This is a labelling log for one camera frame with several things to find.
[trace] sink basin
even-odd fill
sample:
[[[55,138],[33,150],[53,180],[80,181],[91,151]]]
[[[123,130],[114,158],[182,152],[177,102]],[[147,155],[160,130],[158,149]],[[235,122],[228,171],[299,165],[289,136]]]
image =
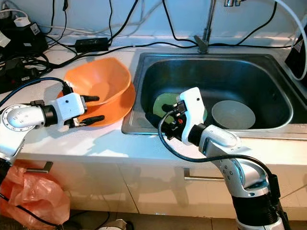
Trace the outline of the sink basin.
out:
[[[271,55],[143,53],[134,85],[136,102],[124,119],[124,133],[156,134],[145,118],[146,112],[152,113],[156,98],[199,87],[208,111],[207,126],[216,125],[211,109],[217,102],[234,100],[251,108],[256,117],[250,129],[231,130],[239,136],[307,139],[306,101],[294,92]]]

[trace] floor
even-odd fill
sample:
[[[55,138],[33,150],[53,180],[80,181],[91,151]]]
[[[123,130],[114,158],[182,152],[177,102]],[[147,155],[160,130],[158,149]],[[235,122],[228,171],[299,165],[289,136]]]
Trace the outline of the floor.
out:
[[[95,230],[107,217],[107,212],[73,210],[70,221],[64,227],[65,230]],[[131,221],[135,230],[237,230],[234,219],[110,213],[108,222],[116,219]],[[1,230],[23,230],[22,226],[10,228],[1,225],[5,221],[10,222],[0,217]],[[291,228],[292,230],[307,230],[307,221],[291,221]]]

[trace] plastic bag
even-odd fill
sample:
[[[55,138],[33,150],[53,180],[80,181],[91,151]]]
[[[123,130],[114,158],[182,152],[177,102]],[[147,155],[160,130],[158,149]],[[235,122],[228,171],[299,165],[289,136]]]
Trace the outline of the plastic bag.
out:
[[[30,229],[52,230],[54,227],[40,222],[16,206],[21,205],[53,224],[62,224],[69,219],[70,200],[50,175],[26,173],[25,168],[12,166],[0,192],[10,199],[9,202],[0,199],[0,213]]]

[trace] cabinet handle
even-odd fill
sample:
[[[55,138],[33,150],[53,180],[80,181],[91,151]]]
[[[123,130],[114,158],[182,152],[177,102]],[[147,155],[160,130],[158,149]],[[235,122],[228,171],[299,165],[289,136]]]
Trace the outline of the cabinet handle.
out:
[[[26,172],[27,173],[44,173],[44,174],[47,174],[47,173],[50,172],[52,165],[53,165],[53,162],[47,161],[43,169],[28,168]]]
[[[184,168],[185,181],[224,181],[223,177],[190,176],[190,169]]]

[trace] power adapter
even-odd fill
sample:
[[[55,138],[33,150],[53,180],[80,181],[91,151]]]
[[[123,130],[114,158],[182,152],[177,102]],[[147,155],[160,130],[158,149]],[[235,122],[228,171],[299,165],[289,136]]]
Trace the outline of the power adapter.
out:
[[[109,45],[107,41],[107,37],[81,39],[76,41],[74,47],[77,53],[108,51]]]

